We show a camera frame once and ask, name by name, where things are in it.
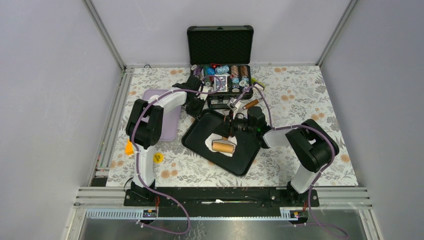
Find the black baking tray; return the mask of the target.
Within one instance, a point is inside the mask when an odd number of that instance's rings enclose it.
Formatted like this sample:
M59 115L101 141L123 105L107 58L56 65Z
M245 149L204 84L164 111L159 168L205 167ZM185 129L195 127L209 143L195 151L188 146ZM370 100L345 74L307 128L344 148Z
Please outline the black baking tray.
M243 177L249 171L261 148L260 142L246 132L236 132L237 147L232 157L210 151L205 145L205 140L223 120L223 114L212 109L203 110L200 119L195 120L183 135L181 143L187 149L227 172Z

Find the white dough disc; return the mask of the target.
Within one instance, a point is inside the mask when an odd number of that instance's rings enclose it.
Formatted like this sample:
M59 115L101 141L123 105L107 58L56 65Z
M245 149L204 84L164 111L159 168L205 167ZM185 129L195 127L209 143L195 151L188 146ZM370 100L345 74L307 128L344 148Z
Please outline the white dough disc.
M206 147L211 151L211 152L213 152L213 153L220 153L220 152L215 152L215 151L212 151L212 147L211 147L211 143L212 143L212 140L215 140L215 139L221 139L221 138L224 138L223 136L220 136L220 135L218 135L218 134L215 134L215 133L212 133L206 140L205 140L205 145L206 145ZM234 143L236 143L236 146L238 145L238 142L237 142L237 138L235 137L235 136L233 136L233 137L229 137L229 138L227 138L229 141L231 141L231 142L234 142ZM233 154L227 154L227 153L220 153L220 154L223 154L223 155L225 155L225 156L227 156L227 157L232 157L233 156Z

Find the wooden rolling pin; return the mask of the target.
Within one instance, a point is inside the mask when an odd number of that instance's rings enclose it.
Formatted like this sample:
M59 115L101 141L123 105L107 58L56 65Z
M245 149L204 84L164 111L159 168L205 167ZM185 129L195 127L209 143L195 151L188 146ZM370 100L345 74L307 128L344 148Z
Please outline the wooden rolling pin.
M233 154L237 144L230 141L228 138L213 139L211 141L211 150L222 154Z

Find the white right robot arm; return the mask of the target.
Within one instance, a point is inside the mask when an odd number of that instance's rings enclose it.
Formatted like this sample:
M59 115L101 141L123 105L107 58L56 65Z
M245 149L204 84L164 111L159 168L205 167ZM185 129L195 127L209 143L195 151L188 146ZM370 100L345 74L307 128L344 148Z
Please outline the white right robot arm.
M307 199L306 192L340 152L336 142L315 120L307 119L301 124L275 128L258 106L249 108L247 115L230 110L213 133L226 139L236 133L246 133L264 149L291 147L300 162L287 186L286 198L293 206L299 206Z

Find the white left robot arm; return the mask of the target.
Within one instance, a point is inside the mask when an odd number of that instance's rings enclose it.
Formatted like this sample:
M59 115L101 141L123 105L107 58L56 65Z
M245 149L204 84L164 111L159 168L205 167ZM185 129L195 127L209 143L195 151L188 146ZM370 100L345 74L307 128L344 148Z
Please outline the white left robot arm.
M204 81L208 78L190 76L186 82L174 84L159 96L134 102L125 131L135 148L134 177L130 189L142 205L148 206L155 200L152 190L155 186L153 155L162 135L164 114L183 106L188 115L199 118L207 96L214 93L205 86Z

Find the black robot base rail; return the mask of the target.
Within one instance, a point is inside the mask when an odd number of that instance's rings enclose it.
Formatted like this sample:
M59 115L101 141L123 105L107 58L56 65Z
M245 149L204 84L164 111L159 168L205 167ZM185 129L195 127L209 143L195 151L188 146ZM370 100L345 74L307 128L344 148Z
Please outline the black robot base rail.
M318 193L313 190L297 193L285 187L157 187L154 189L163 195L138 188L125 191L123 205L126 207L171 207L177 203L183 206L195 204L246 203L266 207L319 207Z

